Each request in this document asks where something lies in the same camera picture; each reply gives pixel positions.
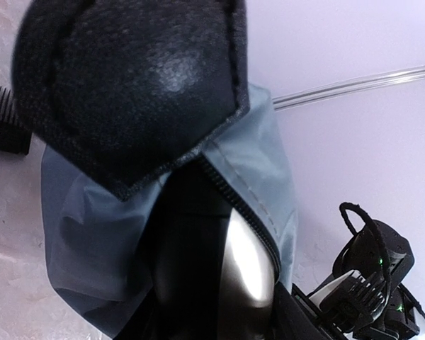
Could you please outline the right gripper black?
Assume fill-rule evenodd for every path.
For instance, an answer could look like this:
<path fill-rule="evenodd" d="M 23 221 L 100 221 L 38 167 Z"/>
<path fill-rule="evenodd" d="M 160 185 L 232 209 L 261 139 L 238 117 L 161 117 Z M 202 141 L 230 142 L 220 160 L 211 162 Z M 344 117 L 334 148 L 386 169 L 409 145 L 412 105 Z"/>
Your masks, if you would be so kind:
<path fill-rule="evenodd" d="M 379 321 L 387 300 L 382 288 L 373 283 L 326 285 L 307 296 L 293 286 L 296 302 L 328 339 L 392 339 L 393 332 Z"/>

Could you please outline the grey zipper pouch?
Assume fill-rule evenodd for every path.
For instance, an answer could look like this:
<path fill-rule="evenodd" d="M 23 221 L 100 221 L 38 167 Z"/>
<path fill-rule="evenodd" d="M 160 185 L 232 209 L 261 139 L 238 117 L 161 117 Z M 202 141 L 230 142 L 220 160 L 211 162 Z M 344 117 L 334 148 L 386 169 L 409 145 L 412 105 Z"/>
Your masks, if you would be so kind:
<path fill-rule="evenodd" d="M 13 54 L 18 117 L 46 144 L 47 275 L 113 339 L 160 339 L 146 228 L 198 165 L 268 250 L 263 339 L 300 339 L 296 211 L 270 93 L 250 84 L 244 1 L 33 1 Z"/>

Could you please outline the black clipper comb guard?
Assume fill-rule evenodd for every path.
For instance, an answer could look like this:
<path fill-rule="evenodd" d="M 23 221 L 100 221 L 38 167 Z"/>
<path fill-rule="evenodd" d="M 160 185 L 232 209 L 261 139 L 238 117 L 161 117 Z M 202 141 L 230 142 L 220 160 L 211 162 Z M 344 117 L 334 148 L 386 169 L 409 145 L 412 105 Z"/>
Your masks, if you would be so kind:
<path fill-rule="evenodd" d="M 0 86 L 0 151 L 28 155 L 31 137 L 14 112 L 12 92 Z"/>

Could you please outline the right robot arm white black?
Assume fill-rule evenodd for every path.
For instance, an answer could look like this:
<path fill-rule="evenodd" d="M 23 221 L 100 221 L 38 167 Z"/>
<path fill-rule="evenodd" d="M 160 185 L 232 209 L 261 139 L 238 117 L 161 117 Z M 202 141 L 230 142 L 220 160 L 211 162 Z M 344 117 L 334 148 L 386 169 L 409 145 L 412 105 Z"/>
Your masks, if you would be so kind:
<path fill-rule="evenodd" d="M 425 312 L 402 281 L 414 266 L 409 241 L 359 205 L 344 202 L 341 216 L 352 234 L 311 293 L 293 287 L 296 303 L 321 339 L 413 339 Z"/>

